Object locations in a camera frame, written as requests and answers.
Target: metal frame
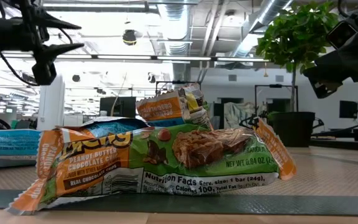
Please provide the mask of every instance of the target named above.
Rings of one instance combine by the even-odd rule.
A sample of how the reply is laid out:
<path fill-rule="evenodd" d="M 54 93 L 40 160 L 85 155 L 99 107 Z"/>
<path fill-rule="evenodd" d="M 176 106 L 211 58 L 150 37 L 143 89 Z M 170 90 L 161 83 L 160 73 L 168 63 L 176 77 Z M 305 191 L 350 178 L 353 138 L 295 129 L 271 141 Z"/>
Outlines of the metal frame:
<path fill-rule="evenodd" d="M 272 84 L 272 85 L 255 85 L 255 114 L 257 114 L 258 110 L 258 99 L 257 99 L 257 89 L 258 87 L 269 87 L 269 88 L 283 88 L 283 87 L 292 87 L 291 85 L 281 85 L 281 84 Z M 298 86 L 295 86 L 295 95 L 296 95 L 296 112 L 299 112 L 299 103 L 298 103 Z"/>
<path fill-rule="evenodd" d="M 172 83 L 172 84 L 188 84 L 188 83 L 197 83 L 200 85 L 201 90 L 201 82 L 186 82 L 186 81 L 156 81 L 155 82 L 155 96 L 158 95 L 158 84 L 159 83 Z"/>

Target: ceiling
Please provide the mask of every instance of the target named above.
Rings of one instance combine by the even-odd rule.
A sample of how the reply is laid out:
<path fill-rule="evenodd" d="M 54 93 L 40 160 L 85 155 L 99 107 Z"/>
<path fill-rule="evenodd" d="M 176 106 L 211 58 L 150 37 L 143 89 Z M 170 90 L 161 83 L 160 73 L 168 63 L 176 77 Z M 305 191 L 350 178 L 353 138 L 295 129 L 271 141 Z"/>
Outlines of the ceiling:
<path fill-rule="evenodd" d="M 151 10 L 149 13 L 134 12 L 133 3 L 130 1 L 117 0 L 43 0 L 45 8 L 50 9 L 51 15 L 82 27 L 81 30 L 67 30 L 68 35 L 74 42 L 85 43 L 82 49 L 69 52 L 69 54 L 114 54 L 114 55 L 165 55 L 163 20 L 160 15 L 154 13 L 154 2 L 149 1 Z M 208 21 L 211 19 L 213 0 L 196 1 L 198 4 L 190 5 L 190 34 L 185 40 L 190 47 L 190 55 L 199 56 L 206 35 Z M 309 0 L 297 0 L 306 4 Z M 92 3 L 92 7 L 84 8 L 84 4 Z M 218 13 L 214 18 L 213 28 L 219 29 L 217 41 L 214 42 L 211 55 L 216 53 L 227 53 L 233 51 L 243 39 L 242 26 L 246 17 L 257 13 L 262 0 L 233 0 L 227 5 L 225 16 L 223 16 L 220 28 L 217 28 Z M 66 8 L 58 9 L 56 4 L 64 4 Z M 346 9 L 351 10 L 358 7 L 358 0 L 347 1 Z M 7 16 L 20 16 L 20 12 L 7 8 Z M 122 34 L 126 29 L 136 30 L 137 43 L 134 46 L 125 45 Z M 46 43 L 67 44 L 68 39 L 56 29 L 49 29 L 50 40 Z M 34 61 L 31 58 L 13 59 L 9 62 L 19 72 L 31 75 L 31 67 Z M 198 63 L 192 63 L 191 80 L 197 81 L 199 75 Z M 97 113 L 100 97 L 104 96 L 136 96 L 139 98 L 154 95 L 155 84 L 147 80 L 150 74 L 155 75 L 156 80 L 171 80 L 173 68 L 171 63 L 134 63 L 113 62 L 95 60 L 58 60 L 55 62 L 56 69 L 63 76 L 66 86 L 65 107 L 66 111 L 73 113 Z M 204 85 L 253 85 L 255 83 L 275 82 L 277 69 L 267 65 L 268 77 L 264 77 L 264 65 L 259 64 L 250 69 L 233 70 L 210 68 L 206 72 Z M 284 82 L 289 82 L 289 74 L 281 71 L 285 77 Z M 80 81 L 74 82 L 73 75 L 79 75 Z M 236 82 L 228 81 L 228 75 L 237 75 Z M 104 94 L 97 92 L 97 88 L 104 90 Z M 0 99 L 9 97 L 18 98 L 7 101 L 8 105 L 17 105 L 13 101 L 23 101 L 25 106 L 35 107 L 39 101 L 39 89 L 27 88 L 6 67 L 0 59 Z"/>

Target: dark mat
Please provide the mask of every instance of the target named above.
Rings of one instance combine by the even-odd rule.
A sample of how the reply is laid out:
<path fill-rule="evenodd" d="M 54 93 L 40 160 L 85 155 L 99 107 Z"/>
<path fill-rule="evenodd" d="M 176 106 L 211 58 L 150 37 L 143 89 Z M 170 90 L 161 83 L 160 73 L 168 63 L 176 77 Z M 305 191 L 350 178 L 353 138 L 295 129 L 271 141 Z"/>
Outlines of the dark mat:
<path fill-rule="evenodd" d="M 0 208 L 6 208 L 9 202 L 13 201 L 21 192 L 21 190 L 0 190 Z M 298 195 L 213 195 L 186 197 L 120 194 L 62 204 L 51 208 L 51 210 L 358 216 L 358 197 Z"/>

